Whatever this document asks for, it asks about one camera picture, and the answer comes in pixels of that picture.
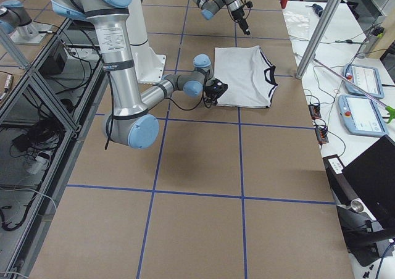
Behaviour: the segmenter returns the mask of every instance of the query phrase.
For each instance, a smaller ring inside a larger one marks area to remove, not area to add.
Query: gray floor
[[[327,2],[328,0],[304,0],[315,2]],[[380,11],[373,5],[370,0],[348,0],[358,2],[356,12],[359,14],[358,23],[362,30],[368,30],[373,23],[380,23],[382,19],[378,19],[381,15]],[[395,55],[388,54],[383,60],[384,66],[387,68],[391,78],[395,81]]]

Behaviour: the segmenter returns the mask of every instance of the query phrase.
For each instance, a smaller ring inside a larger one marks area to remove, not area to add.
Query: white desk
[[[287,23],[288,33],[292,40],[293,51],[300,55],[303,55],[308,45],[308,40],[313,34],[315,27],[318,24],[318,16],[314,13],[311,6],[314,2],[289,2],[286,9],[283,11],[285,20]],[[325,7],[325,3],[318,2],[322,7]],[[359,44],[346,44],[346,43],[332,43],[336,40],[347,40],[351,39],[354,42],[362,42],[365,39],[365,35],[362,33],[362,29],[359,27],[351,11],[348,9],[346,4],[340,4],[336,11],[333,20],[331,21],[325,36],[322,39],[322,43],[317,49],[316,58],[323,62],[329,67],[335,67],[334,70],[338,73],[342,73],[343,66],[349,63],[354,57],[354,54],[359,48]],[[296,62],[300,62],[300,57],[296,56]],[[384,85],[393,85],[391,77],[388,75],[383,64],[378,59],[358,59],[356,58],[353,64],[361,64],[371,67],[376,67],[379,70],[381,82]],[[332,103],[333,98],[324,91],[330,93],[332,96],[336,95],[336,90],[339,89],[339,94],[347,94],[344,85],[341,85],[341,80],[334,76],[332,73],[324,69],[323,67],[316,67],[315,71],[319,80],[318,82],[314,77],[313,67],[318,64],[310,64],[306,73],[302,78],[302,83],[306,95],[311,94],[316,96],[321,103],[328,102]],[[395,88],[384,87],[385,98],[382,101],[390,106],[395,105]],[[315,98],[307,97],[307,102],[311,99],[312,103],[317,102]],[[329,131],[338,135],[346,144],[346,150],[341,156],[341,160],[345,165],[352,162],[362,152],[364,152],[369,146],[378,140],[375,137],[367,136],[356,136],[351,135],[343,125],[341,117],[339,115],[339,109],[337,104],[337,98],[335,104],[322,104],[321,115],[326,123],[329,122]],[[395,139],[395,122],[387,125],[389,136]],[[342,142],[332,134],[328,135],[329,143],[322,146],[322,156],[329,156],[332,154],[341,154],[343,151]],[[361,267],[356,261],[353,255],[350,255],[352,267],[354,271],[355,279],[360,279],[363,274],[370,271],[370,277],[375,276],[378,267],[378,261],[375,262],[373,270],[369,270],[368,267]],[[380,270],[380,279],[390,279],[395,276],[395,257],[387,257]]]

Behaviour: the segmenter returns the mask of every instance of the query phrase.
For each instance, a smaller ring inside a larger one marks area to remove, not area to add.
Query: black screen
[[[381,137],[343,169],[347,181],[383,228],[395,227],[395,142]]]

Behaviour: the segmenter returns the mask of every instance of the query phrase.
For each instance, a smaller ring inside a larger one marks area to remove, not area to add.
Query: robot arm
[[[198,96],[204,86],[214,84],[211,62],[206,55],[194,60],[190,75],[168,75],[142,94],[139,92],[126,19],[131,0],[51,0],[54,12],[91,22],[98,36],[114,94],[113,114],[105,116],[103,132],[112,141],[133,148],[147,148],[159,132],[157,119],[148,111],[176,90]]]
[[[7,0],[1,3],[0,27],[7,34],[18,29],[20,36],[26,40],[38,35],[29,14],[18,0]]]
[[[242,3],[241,0],[192,0],[196,3],[198,8],[202,10],[202,15],[207,20],[210,20],[224,5],[227,6],[229,14],[232,17],[232,20],[239,24],[245,35],[250,35],[250,31],[248,28],[248,24],[246,19],[244,18],[244,10],[243,7],[247,6],[248,8],[252,7],[252,2],[248,1],[246,3]]]

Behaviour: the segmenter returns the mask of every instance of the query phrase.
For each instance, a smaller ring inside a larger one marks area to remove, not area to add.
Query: blue and white control panel
[[[376,98],[384,98],[384,90],[381,85],[380,74],[378,69],[374,67],[367,67],[361,65],[350,65],[346,64],[344,66],[345,77],[351,77],[350,81],[363,89],[364,91],[371,94]],[[346,83],[346,89],[350,94],[364,95],[358,89],[355,89],[352,85]]]
[[[340,95],[338,104],[344,126],[351,134],[372,137],[388,135],[377,104],[369,98]]]

